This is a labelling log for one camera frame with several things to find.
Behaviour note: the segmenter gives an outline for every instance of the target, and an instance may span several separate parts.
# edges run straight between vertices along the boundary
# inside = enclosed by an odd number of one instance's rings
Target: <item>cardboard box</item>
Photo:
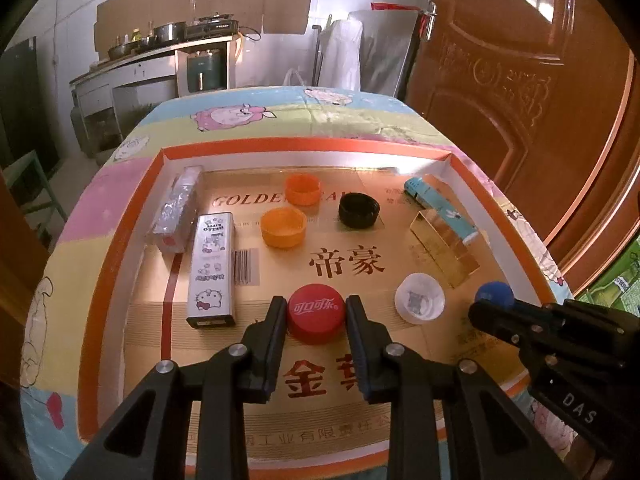
[[[194,328],[236,324],[233,235],[231,213],[198,217],[187,297],[187,322]]]

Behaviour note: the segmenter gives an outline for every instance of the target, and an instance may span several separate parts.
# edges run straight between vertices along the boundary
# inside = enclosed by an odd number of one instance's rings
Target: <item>pink sheep print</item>
[[[276,115],[262,106],[231,105],[208,108],[191,116],[201,132],[207,130],[228,130],[235,126],[260,121],[263,117],[274,119]]]

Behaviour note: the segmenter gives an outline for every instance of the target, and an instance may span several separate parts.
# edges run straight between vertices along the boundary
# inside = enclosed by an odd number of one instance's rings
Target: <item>light blue box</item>
[[[478,234],[478,229],[467,222],[446,198],[419,176],[407,180],[404,183],[404,190],[423,208],[435,209],[438,215],[462,239],[463,244],[468,244]]]

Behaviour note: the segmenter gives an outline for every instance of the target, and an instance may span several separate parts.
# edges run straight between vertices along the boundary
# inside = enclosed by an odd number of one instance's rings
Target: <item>white bag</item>
[[[298,84],[300,86],[306,86],[304,80],[302,79],[302,76],[300,75],[300,72],[298,72],[298,70],[296,70],[295,68],[289,68],[289,70],[287,70],[287,75],[284,76],[284,81],[282,82],[282,86],[291,86],[291,76],[294,74],[298,78]]]
[[[318,86],[360,90],[362,22],[337,20],[320,34],[322,66]]]

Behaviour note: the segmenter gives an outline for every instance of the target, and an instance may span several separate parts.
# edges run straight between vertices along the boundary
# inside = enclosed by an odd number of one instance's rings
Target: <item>coca-cola cap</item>
[[[308,345],[324,344],[344,327],[344,300],[337,290],[322,283],[301,286],[289,298],[289,333]]]

